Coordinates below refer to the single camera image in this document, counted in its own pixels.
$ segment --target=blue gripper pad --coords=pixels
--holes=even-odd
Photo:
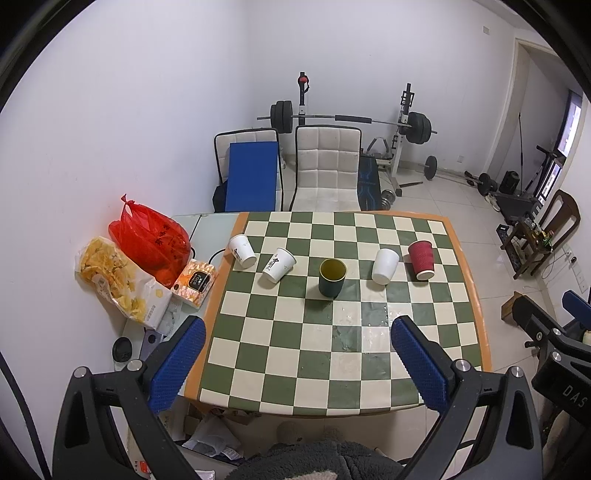
[[[562,295],[562,306],[587,330],[591,330],[591,305],[569,290]]]
[[[453,390],[453,385],[450,385],[450,383],[454,383],[454,376],[449,367],[452,360],[440,345],[429,342],[421,330],[406,315],[394,320],[392,329],[390,330],[390,338],[394,350],[396,350],[400,360],[402,360],[402,363],[410,374],[425,405],[431,410],[436,410],[440,414],[443,414],[450,404],[449,394]],[[435,346],[439,347],[444,357],[441,357],[441,352],[436,351]],[[442,368],[438,366],[438,363],[441,363],[441,361],[445,365],[445,357],[449,361],[447,363],[448,367],[443,367],[443,370],[449,370],[447,375],[444,375]]]
[[[184,333],[181,329],[177,333],[182,335],[181,338],[151,378],[148,406],[154,414],[168,410],[172,406],[179,389],[205,345],[206,329],[201,318],[195,317],[193,323]],[[167,343],[174,341],[177,333],[168,342],[161,343],[157,348],[164,347]],[[148,357],[148,362],[155,353],[156,350]]]

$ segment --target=doorway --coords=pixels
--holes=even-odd
[[[552,191],[579,127],[582,89],[549,48],[516,39],[504,120],[489,157],[487,173],[502,183],[519,178],[543,205]]]

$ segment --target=white paper cup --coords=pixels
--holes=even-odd
[[[233,236],[228,242],[228,248],[243,268],[250,268],[256,263],[256,255],[251,243],[243,233]]]
[[[285,248],[278,248],[262,271],[262,275],[273,283],[277,283],[296,263],[297,260],[291,253]]]
[[[382,248],[375,257],[371,278],[379,285],[387,285],[392,280],[400,257],[394,250]]]

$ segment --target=red plastic bag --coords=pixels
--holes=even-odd
[[[167,216],[127,201],[126,195],[121,200],[125,206],[121,220],[109,225],[111,238],[139,268],[165,287],[172,287],[189,261],[191,243],[187,232]]]

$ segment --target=red paper cup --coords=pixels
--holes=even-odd
[[[418,240],[408,246],[417,280],[429,280],[435,275],[433,246],[429,240]]]

